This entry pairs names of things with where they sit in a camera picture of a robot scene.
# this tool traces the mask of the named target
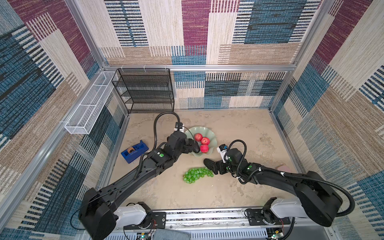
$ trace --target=white mesh shelf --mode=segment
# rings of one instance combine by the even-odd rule
[[[115,72],[102,72],[65,124],[70,134],[89,134],[113,89]]]

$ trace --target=patchwork fabric wall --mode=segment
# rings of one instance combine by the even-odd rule
[[[84,193],[100,187],[124,120],[117,97],[111,93],[89,135],[66,134],[0,240],[74,239],[71,216],[81,206]],[[79,227],[77,215],[72,222]]]
[[[286,72],[171,72],[175,109],[267,108]]]
[[[384,238],[383,36],[384,1],[336,0],[274,111],[302,171],[354,197],[348,240]]]
[[[0,201],[97,71],[64,0],[0,0]]]
[[[78,0],[110,65],[290,64],[321,0]]]

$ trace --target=black mesh shelf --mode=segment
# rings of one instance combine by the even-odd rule
[[[175,100],[169,69],[117,69],[113,85],[129,113],[173,111]]]

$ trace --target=green bowl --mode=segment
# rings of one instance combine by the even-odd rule
[[[201,157],[203,156],[204,154],[211,154],[212,151],[217,148],[217,140],[216,140],[216,135],[207,127],[191,127],[189,129],[191,131],[191,133],[193,134],[191,136],[191,133],[186,130],[184,131],[184,133],[187,135],[187,138],[193,138],[194,139],[194,135],[196,133],[201,133],[203,135],[203,137],[207,137],[209,138],[209,144],[208,144],[208,147],[209,147],[209,150],[208,152],[206,153],[203,153],[203,152],[199,152],[199,153],[195,153],[195,152],[191,152],[193,155],[195,155],[196,157]]]

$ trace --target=apple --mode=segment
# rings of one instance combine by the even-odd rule
[[[207,137],[204,137],[204,138],[201,139],[201,144],[208,145],[209,142],[210,142],[209,138],[207,138]]]
[[[196,141],[200,142],[202,138],[203,138],[203,135],[201,133],[196,133],[195,134],[195,140]]]
[[[201,151],[201,152],[206,153],[206,152],[208,152],[208,150],[209,150],[208,145],[202,144],[202,145],[200,146],[200,151]]]

